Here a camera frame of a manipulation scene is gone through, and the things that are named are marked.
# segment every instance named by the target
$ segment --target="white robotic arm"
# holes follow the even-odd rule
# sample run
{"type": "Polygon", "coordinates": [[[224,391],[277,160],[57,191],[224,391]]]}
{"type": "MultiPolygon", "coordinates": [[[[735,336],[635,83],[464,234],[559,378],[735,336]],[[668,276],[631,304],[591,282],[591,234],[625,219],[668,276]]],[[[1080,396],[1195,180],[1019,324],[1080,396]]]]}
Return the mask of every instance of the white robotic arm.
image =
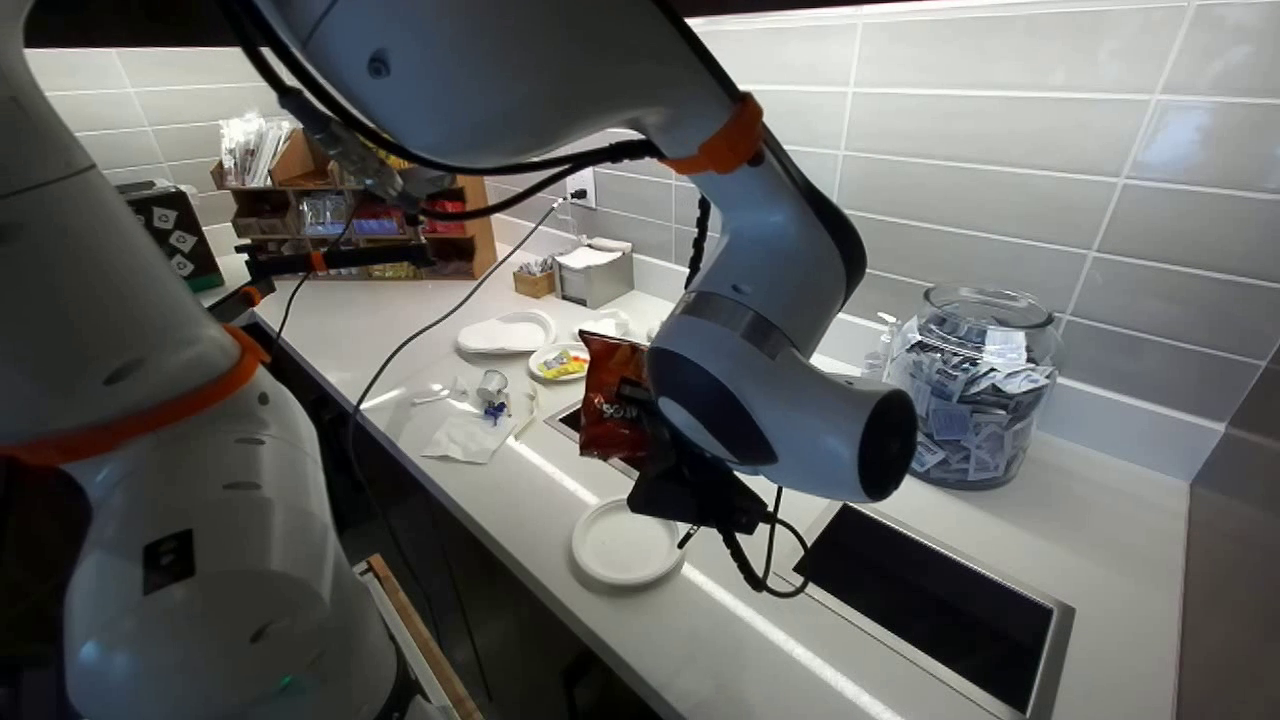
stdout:
{"type": "MultiPolygon", "coordinates": [[[[454,164],[527,160],[599,129],[704,157],[750,105],[647,0],[261,0],[329,88],[454,164]]],[[[336,543],[318,431],[166,268],[22,56],[0,0],[0,454],[92,500],[67,592],[86,716],[371,716],[396,652],[336,543]]],[[[665,415],[775,485],[888,497],[912,404],[808,365],[864,273],[853,224],[775,139],[695,171],[728,246],[656,336],[665,415]]]]}
{"type": "MultiPolygon", "coordinates": [[[[750,98],[662,0],[261,0],[252,15],[385,136],[449,164],[631,129],[681,170],[752,123],[750,98]]],[[[647,354],[662,413],[774,485],[885,500],[912,460],[908,396],[808,365],[864,276],[858,228],[767,133],[750,164],[691,180],[728,246],[647,354]]]]}

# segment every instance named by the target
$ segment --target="white countertop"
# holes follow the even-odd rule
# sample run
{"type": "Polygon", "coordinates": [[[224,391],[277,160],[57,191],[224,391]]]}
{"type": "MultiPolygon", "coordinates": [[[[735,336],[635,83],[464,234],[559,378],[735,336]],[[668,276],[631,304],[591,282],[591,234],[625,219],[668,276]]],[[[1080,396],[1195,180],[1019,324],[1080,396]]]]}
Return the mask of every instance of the white countertop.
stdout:
{"type": "MultiPolygon", "coordinates": [[[[352,401],[385,354],[464,290],[460,282],[314,282],[298,299],[287,344],[352,401]]],[[[261,310],[268,324],[286,296],[287,282],[261,310]]],[[[559,328],[596,315],[578,304],[517,296],[505,268],[471,310],[403,354],[371,401],[475,380],[482,367],[454,354],[454,336],[514,310],[539,310],[559,328]]],[[[656,319],[665,304],[631,294],[608,313],[656,319]]],[[[514,362],[493,367],[509,374],[514,396],[534,385],[514,362]]],[[[578,401],[580,385],[539,387],[538,415],[555,415],[578,401]]],[[[505,561],[527,574],[685,716],[988,716],[949,681],[853,629],[820,600],[750,592],[709,531],[691,543],[681,576],[647,592],[583,590],[568,561],[568,531],[591,500],[625,497],[630,478],[580,460],[573,441],[550,425],[534,425],[488,466],[449,466],[411,454],[411,404],[385,404],[371,415],[419,466],[431,491],[445,491],[505,561]]],[[[826,509],[829,500],[794,491],[784,515],[812,536],[826,509]]],[[[874,515],[1078,609],[1057,720],[1171,716],[1189,485],[1036,436],[1030,466],[999,491],[940,491],[908,479],[874,515]]]]}

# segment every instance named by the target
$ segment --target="white plate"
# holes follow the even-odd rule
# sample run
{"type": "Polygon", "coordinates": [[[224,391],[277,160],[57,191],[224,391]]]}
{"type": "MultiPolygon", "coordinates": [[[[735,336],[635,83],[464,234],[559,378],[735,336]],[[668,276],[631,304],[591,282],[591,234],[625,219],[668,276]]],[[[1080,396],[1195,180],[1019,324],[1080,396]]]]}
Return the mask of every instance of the white plate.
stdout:
{"type": "Polygon", "coordinates": [[[527,356],[546,348],[553,336],[555,336],[553,315],[514,313],[514,315],[488,315],[482,324],[460,328],[454,344],[464,356],[527,356]]]}
{"type": "Polygon", "coordinates": [[[608,590],[644,590],[685,565],[673,523],[630,514],[625,500],[590,509],[573,529],[573,565],[608,590]]]}

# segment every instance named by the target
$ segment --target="glass jar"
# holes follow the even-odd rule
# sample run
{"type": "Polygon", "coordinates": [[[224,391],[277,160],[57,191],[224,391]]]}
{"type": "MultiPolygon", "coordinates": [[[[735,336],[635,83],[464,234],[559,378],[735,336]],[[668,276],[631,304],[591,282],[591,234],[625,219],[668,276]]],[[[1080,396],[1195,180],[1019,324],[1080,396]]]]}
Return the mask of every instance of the glass jar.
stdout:
{"type": "Polygon", "coordinates": [[[929,313],[902,324],[885,356],[885,380],[919,413],[912,478],[1008,485],[1052,387],[1057,315],[1005,290],[929,290],[925,299],[929,313]]]}

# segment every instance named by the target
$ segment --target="black induction cooktop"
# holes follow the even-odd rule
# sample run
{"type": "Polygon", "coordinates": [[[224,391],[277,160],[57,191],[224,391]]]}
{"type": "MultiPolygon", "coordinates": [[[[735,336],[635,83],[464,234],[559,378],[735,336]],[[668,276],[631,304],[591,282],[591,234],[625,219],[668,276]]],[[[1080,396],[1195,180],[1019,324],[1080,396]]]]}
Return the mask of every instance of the black induction cooktop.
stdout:
{"type": "Polygon", "coordinates": [[[1023,596],[858,509],[829,519],[798,574],[1018,716],[1052,716],[1070,604],[1023,596]]]}

